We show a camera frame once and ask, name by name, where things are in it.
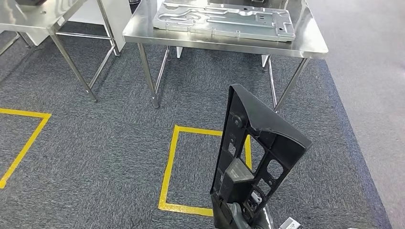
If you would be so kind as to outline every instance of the black plastic part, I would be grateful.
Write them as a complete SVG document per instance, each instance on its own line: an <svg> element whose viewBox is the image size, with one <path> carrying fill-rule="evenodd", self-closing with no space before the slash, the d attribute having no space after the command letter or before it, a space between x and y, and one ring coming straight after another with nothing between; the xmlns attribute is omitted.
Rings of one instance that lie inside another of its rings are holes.
<svg viewBox="0 0 405 229"><path fill-rule="evenodd" d="M248 135L265 152L255 172L240 158ZM228 149L230 145L234 146L234 152ZM227 205L234 202L241 206L248 224L253 225L259 211L310 146L311 141L244 87L239 84L231 85L220 152L210 191L215 227L237 228ZM281 166L281 174L271 174L268 171L267 166L273 160ZM259 188L261 180L269 187L267 193ZM252 202L252 192L261 197L259 204Z"/></svg>

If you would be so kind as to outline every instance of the table top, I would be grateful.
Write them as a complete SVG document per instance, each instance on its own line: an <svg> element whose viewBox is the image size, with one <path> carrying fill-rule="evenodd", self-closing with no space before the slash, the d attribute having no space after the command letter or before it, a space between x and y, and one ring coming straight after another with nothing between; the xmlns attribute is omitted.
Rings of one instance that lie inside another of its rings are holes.
<svg viewBox="0 0 405 229"><path fill-rule="evenodd" d="M206 4L208 0L191 0L193 4ZM264 0L261 5L251 0L211 0L212 3L252 5L286 9L289 11L296 33L292 42L272 42L215 36L153 28L153 18L162 0L141 0L123 31L126 42L161 44L189 48L213 49L268 55L284 55L301 58L324 58L328 47L319 31L305 0Z"/></svg>
<svg viewBox="0 0 405 229"><path fill-rule="evenodd" d="M87 0L47 0L40 6L18 5L15 0L0 1L0 30L19 32L58 30Z"/></svg>

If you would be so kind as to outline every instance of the yellow floor tape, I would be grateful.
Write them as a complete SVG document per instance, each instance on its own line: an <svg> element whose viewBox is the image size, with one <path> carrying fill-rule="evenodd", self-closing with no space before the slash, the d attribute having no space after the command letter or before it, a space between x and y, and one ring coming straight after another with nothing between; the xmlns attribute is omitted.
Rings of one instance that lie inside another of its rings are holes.
<svg viewBox="0 0 405 229"><path fill-rule="evenodd" d="M179 138L180 132L202 134L202 135L214 135L222 136L222 131L218 130L206 130L193 127L184 127L184 126L174 126L173 137L171 139L170 150L169 150L169 159L167 161L166 170L163 176L162 189L160 191L159 205L160 210L174 211L188 214L197 214L202 216L213 216L213 210L211 208L200 208L200 207L191 207L186 205L179 204L170 204L166 203L167 192L169 190L169 181L171 176L171 169L173 168L174 154L176 152L177 140ZM245 141L245 160L246 165L251 169L252 168L252 155L250 149L250 137L246 138Z"/></svg>
<svg viewBox="0 0 405 229"><path fill-rule="evenodd" d="M18 153L17 157L14 159L13 163L7 170L7 172L3 175L3 177L0 180L0 188L4 188L6 186L7 180L11 177L12 173L14 172L15 168L18 166L18 164L21 162L22 158L25 156L27 153L28 149L31 147L32 143L42 130L42 128L45 126L46 122L48 119L51 117L51 114L47 113L39 113L39 112L31 112L31 111L19 111L19 110L12 110L12 109L4 109L0 108L0 114L8 114L8 115L21 115L21 116L29 116L29 117L35 117L35 118L42 118L42 121L39 123L31 137L28 139L27 143L25 143L24 147Z"/></svg>

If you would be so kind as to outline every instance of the gray floor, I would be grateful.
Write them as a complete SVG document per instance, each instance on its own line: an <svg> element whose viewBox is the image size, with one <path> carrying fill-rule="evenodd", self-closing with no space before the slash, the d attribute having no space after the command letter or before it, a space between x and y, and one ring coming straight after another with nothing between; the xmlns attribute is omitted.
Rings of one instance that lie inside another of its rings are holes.
<svg viewBox="0 0 405 229"><path fill-rule="evenodd" d="M89 78L107 42L63 41ZM148 46L147 51L155 53L149 63L156 75L164 49ZM281 92L299 59L273 60ZM167 65L160 109L151 106L133 44L121 57L110 58L95 85L97 104L88 100L50 40L31 51L18 41L0 57L0 66L0 107L52 113L0 190L5 210L0 228L212 228L210 217L157 208L174 124L220 130L231 83L271 104L268 74L260 68L260 56L252 54L183 50L180 60ZM293 217L306 228L389 229L324 61L309 63L280 115L314 146L271 200L276 225ZM3 142L14 142L15 148L2 146L1 155L12 158L38 119L0 117L6 120L1 129L10 133ZM180 135L168 202L210 206L218 142L213 136ZM254 147L252 154L257 160Z"/></svg>
<svg viewBox="0 0 405 229"><path fill-rule="evenodd" d="M308 0L393 228L405 228L405 1Z"/></svg>

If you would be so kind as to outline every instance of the sheet metal part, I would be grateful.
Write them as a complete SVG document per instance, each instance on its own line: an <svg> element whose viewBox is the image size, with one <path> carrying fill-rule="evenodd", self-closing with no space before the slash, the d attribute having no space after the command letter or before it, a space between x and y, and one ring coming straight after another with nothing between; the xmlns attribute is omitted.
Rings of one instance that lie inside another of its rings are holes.
<svg viewBox="0 0 405 229"><path fill-rule="evenodd" d="M153 19L158 29L288 42L295 39L288 10L165 0Z"/></svg>
<svg viewBox="0 0 405 229"><path fill-rule="evenodd" d="M191 0L190 2L192 4L207 4L208 1ZM139 3L123 31L126 42L301 58L323 58L328 52L325 41L305 0L288 0L278 6L290 13L296 35L292 42L273 42L156 29L153 27L152 21L160 6L161 2L157 0L143 0Z"/></svg>
<svg viewBox="0 0 405 229"><path fill-rule="evenodd" d="M40 6L0 3L0 30L54 34L87 0L48 0Z"/></svg>

